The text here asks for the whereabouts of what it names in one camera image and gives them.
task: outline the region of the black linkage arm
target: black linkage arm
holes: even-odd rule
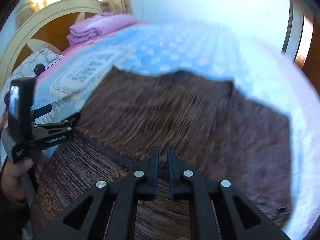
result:
[[[208,181],[193,173],[184,160],[176,157],[172,146],[167,148],[167,160],[173,200],[189,201],[192,240],[219,239],[211,201],[222,240],[289,240],[289,237],[230,181]]]
[[[98,181],[68,206],[36,240],[133,240],[138,200],[157,194],[159,148],[134,173],[108,184]]]

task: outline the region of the pillowcase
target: pillowcase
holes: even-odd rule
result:
[[[21,77],[35,77],[39,76],[43,71],[56,63],[63,56],[54,53],[46,44],[43,44],[40,49],[36,50],[29,57],[27,57],[6,80],[4,87],[0,93],[0,121],[5,111],[8,101],[8,93],[10,84],[13,79]]]

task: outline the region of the metal pin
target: metal pin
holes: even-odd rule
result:
[[[135,175],[135,177],[142,177],[143,175],[144,175],[144,172],[143,171],[136,171],[135,173],[134,173],[134,175]]]
[[[183,175],[186,177],[192,177],[193,176],[193,172],[192,171],[184,171]]]
[[[221,181],[221,186],[230,187],[231,186],[231,182],[225,179],[225,180]]]
[[[105,187],[107,184],[104,180],[99,180],[97,183],[96,183],[96,186],[98,188],[102,188],[102,187]]]

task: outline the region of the bed frame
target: bed frame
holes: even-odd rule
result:
[[[103,7],[97,0],[62,0],[33,14],[20,26],[0,58],[1,88],[12,71],[44,43],[58,54],[67,49],[69,27],[103,12]]]

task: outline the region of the sleeve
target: sleeve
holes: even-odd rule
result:
[[[0,239],[21,240],[22,229],[29,219],[29,211],[26,202],[13,201],[0,190]]]

